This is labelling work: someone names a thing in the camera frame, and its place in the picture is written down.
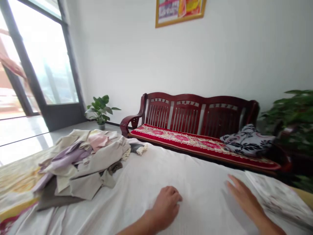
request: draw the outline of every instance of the hand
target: hand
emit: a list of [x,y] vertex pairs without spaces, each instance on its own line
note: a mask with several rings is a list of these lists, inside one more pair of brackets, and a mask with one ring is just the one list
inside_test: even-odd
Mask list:
[[146,216],[153,224],[156,231],[166,229],[176,218],[179,211],[178,201],[182,201],[178,190],[172,186],[162,188],[151,210],[146,211]]
[[261,235],[286,235],[286,233],[273,223],[264,213],[263,208],[250,189],[239,179],[232,175],[228,177],[234,182],[233,186],[227,181],[227,187],[239,203],[244,212],[250,217],[258,227]]
[[236,177],[232,175],[228,175],[228,177],[235,184],[235,186],[233,186],[229,181],[227,181],[228,189],[250,219],[255,222],[255,220],[260,217],[266,216],[263,208],[250,189]]

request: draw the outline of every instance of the floral pillow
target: floral pillow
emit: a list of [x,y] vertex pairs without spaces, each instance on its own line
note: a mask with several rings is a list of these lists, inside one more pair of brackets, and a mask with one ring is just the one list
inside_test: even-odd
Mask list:
[[225,135],[220,140],[225,150],[249,157],[260,157],[272,146],[275,136],[261,135],[253,124],[248,124],[238,134]]

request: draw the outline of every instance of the picture frame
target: picture frame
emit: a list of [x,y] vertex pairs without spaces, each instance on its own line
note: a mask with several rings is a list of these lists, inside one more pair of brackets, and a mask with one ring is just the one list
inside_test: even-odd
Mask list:
[[156,0],[156,28],[203,18],[206,0]]

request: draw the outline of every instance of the right hand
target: right hand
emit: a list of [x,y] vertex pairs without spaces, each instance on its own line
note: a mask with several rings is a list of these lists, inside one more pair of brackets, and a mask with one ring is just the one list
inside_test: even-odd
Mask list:
[[228,175],[228,177],[235,184],[235,186],[233,186],[229,181],[227,181],[228,189],[239,203],[240,207],[250,217],[250,219],[255,221],[260,217],[266,216],[263,208],[261,207],[257,198],[252,194],[250,189],[233,175]]
[[179,211],[178,201],[183,198],[172,186],[162,188],[151,210],[146,211],[150,222],[157,231],[166,229],[176,218]]

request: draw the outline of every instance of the poster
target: poster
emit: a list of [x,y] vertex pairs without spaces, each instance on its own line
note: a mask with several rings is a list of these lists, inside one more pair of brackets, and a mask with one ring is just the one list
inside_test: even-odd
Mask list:
[[205,0],[157,0],[157,3],[157,23],[172,22],[174,24],[175,20],[185,17],[201,16]]

